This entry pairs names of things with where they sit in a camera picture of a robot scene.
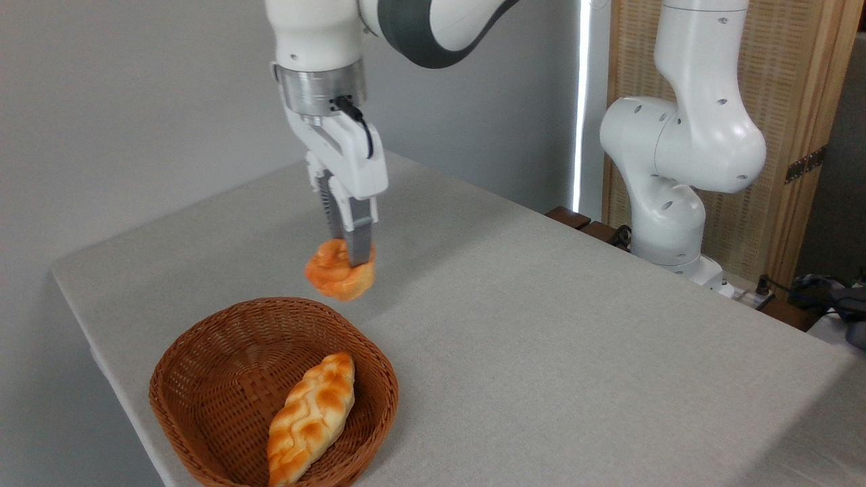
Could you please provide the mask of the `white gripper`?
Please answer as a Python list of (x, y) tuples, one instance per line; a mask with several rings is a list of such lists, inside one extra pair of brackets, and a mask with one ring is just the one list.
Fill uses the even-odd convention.
[(338, 112), (309, 117), (287, 112), (291, 130), (306, 145), (306, 168), (319, 195), (333, 239), (343, 239), (349, 265), (359, 267), (372, 256), (372, 225), (378, 222), (375, 196), (388, 188), (380, 133)]

